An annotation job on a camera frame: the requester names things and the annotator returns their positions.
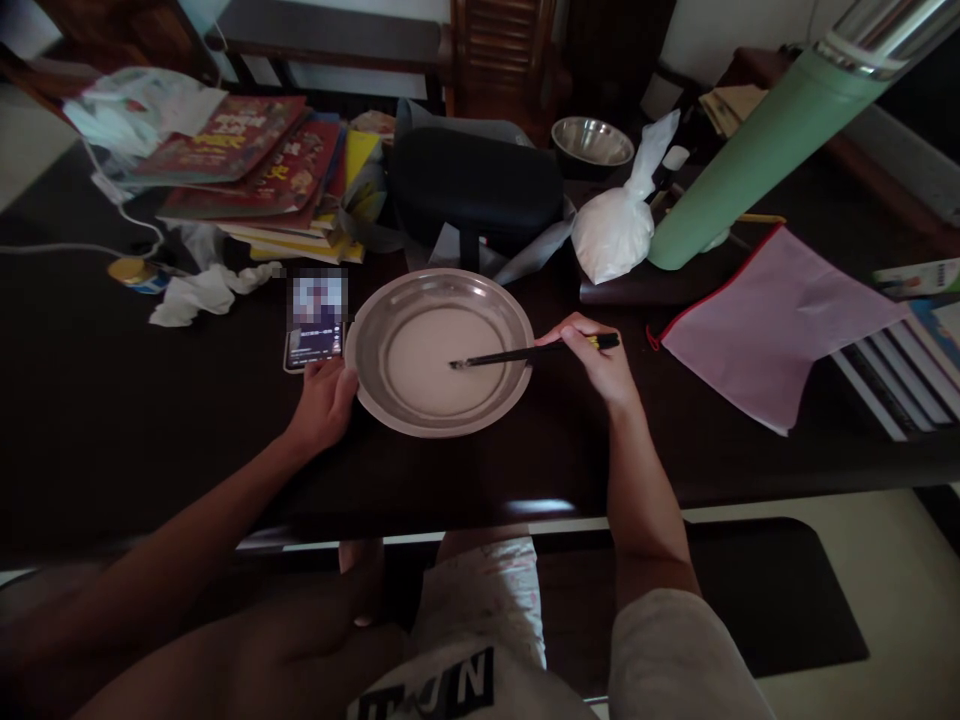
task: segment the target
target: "small can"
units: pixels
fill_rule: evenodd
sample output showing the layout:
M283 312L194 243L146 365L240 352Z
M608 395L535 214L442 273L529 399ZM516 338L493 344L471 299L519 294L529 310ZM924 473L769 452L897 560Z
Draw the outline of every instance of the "small can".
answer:
M107 272L114 280L145 295L158 295L170 284L167 273L141 258L114 260Z

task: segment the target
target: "white liquid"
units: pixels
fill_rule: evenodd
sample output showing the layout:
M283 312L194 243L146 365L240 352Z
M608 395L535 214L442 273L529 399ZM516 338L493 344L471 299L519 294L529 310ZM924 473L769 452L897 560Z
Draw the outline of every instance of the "white liquid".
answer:
M454 370L451 360L503 352L496 331L467 310L439 308L410 320L397 331L387 355L387 377L411 408L429 415L456 415L486 400L503 375L503 365Z

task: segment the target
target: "white cable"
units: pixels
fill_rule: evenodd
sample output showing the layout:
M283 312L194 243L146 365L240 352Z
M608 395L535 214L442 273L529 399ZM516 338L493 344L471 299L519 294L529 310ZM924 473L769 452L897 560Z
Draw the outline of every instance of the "white cable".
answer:
M87 155L90 156L90 161L93 163L93 166L97 169L100 177L106 180L107 184L113 188L113 191L116 193L116 196L122 197L122 192L117 188L113 182L110 181L110 178L107 177L107 174L103 172L103 168L100 167L100 163L97 160L97 156L93 154L93 148L90 147L90 143L87 142L87 139L80 135L80 141L83 143L83 147L87 150ZM148 227L157 234L157 241L150 246L150 249L145 253L140 255L130 255L127 253L118 252L112 248L104 247L103 245L92 245L90 243L50 243L47 245L30 245L25 247L16 247L12 245L0 245L0 254L7 255L33 255L36 253L45 253L45 252L59 252L61 250L93 250L105 252L108 255L113 255L118 258L143 258L144 260L149 260L160 250L160 246L166 242L166 238L163 235L163 232L156 225L151 223L142 222L140 220L135 220L129 215L127 211L123 208L123 202L117 203L117 211L120 213L120 216L134 225L140 225L141 227Z
M807 19L807 45L813 38L813 20L817 17L817 9L820 7L820 0L813 0L813 7L810 8L810 17Z
M217 29L217 34L220 35L220 39L223 41L223 50L220 52L226 55L228 52L230 52L230 46L227 45L227 38L224 36L223 30L220 29L220 23L214 20L213 26ZM217 66L217 90L219 90L220 86L223 84L223 70L220 69L220 63L214 63L214 65Z

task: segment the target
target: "chopsticks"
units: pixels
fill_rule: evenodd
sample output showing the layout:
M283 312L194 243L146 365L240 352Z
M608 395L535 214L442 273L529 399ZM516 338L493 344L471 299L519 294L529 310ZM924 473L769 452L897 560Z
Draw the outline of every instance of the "chopsticks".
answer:
M589 340L597 350L607 350L620 344L620 337L616 333L606 333L604 335L589 335ZM459 370L465 367L477 367L478 365L494 365L496 363L512 362L514 360L527 360L534 355L539 355L548 350L560 350L567 345L563 340L557 340L549 345L540 345L539 347L523 348L522 350L510 350L504 353L494 355L481 355L476 358L466 360L452 360L450 367Z

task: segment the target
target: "phone screen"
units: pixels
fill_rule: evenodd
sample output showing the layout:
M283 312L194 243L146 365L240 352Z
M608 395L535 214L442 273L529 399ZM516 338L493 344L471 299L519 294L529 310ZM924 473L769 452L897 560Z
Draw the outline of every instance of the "phone screen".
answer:
M307 363L340 355L346 277L342 270L301 270L290 280L292 298L284 369L302 372Z

